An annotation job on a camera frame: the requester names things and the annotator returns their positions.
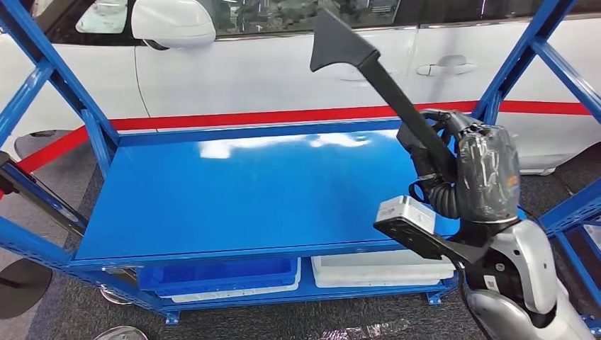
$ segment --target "plastic wrap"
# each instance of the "plastic wrap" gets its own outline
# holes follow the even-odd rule
[[[384,322],[381,324],[370,324],[364,327],[349,327],[324,331],[321,334],[308,336],[307,340],[377,340],[385,336],[397,336],[409,327],[406,319]]]
[[[459,141],[456,190],[461,218],[475,222],[507,220],[517,215],[519,163],[503,127],[468,132]]]

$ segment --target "red stripe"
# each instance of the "red stripe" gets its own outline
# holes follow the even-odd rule
[[[471,112],[477,101],[454,101],[446,103],[422,103],[415,108],[439,108]],[[561,115],[589,115],[581,103],[549,103],[542,101],[503,101],[500,111],[503,113],[542,113]],[[274,123],[297,123],[316,120],[346,120],[394,117],[388,106],[370,106],[363,108],[323,108],[316,110],[290,110],[254,113],[228,113],[218,115],[180,115],[170,117],[120,118],[111,122],[117,130],[146,130],[167,128],[211,127],[226,125],[251,125]],[[27,172],[58,158],[87,140],[85,127],[61,137],[52,144],[26,157],[18,165]]]
[[[25,159],[21,160],[17,165],[26,172],[32,172],[40,167],[50,163],[54,159],[63,155],[64,153],[74,149],[75,147],[83,144],[88,140],[88,133],[86,127],[82,126],[76,130],[73,130],[66,135],[62,136],[58,140],[46,145],[42,149],[32,153]]]

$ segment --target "metal pole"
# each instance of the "metal pole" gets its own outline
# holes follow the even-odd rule
[[[0,152],[0,181],[4,193],[18,193],[50,215],[63,229],[79,237],[84,236],[88,220],[39,179],[19,169],[5,152]]]

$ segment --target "car window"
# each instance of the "car window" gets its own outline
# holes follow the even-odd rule
[[[80,33],[119,34],[128,18],[127,0],[96,0],[75,24]]]
[[[312,30],[318,8],[354,28],[393,24],[399,0],[198,0],[218,35]]]
[[[544,0],[403,0],[397,25],[460,23],[530,17]],[[601,0],[577,0],[571,13],[601,11]]]
[[[353,28],[504,20],[534,15],[543,0],[197,0],[218,36],[312,30],[319,8]],[[571,13],[601,12],[577,0]]]

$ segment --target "blue shelf surface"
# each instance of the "blue shelf surface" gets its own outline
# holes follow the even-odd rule
[[[318,300],[333,300],[342,298],[360,298],[366,296],[442,292],[452,288],[450,280],[445,280],[448,285],[440,281],[437,285],[403,285],[389,287],[343,287],[343,288],[318,288],[315,285],[313,268],[310,258],[301,261],[300,282],[298,289],[288,292],[269,293],[261,295],[248,295],[230,297],[225,299],[206,300],[198,302],[175,303],[170,299],[163,299],[163,310],[200,310],[204,308],[234,307],[244,305],[266,305],[282,302],[306,302]]]
[[[119,147],[72,265],[402,249],[372,227],[416,179],[395,133]],[[437,217],[436,233],[458,228]]]

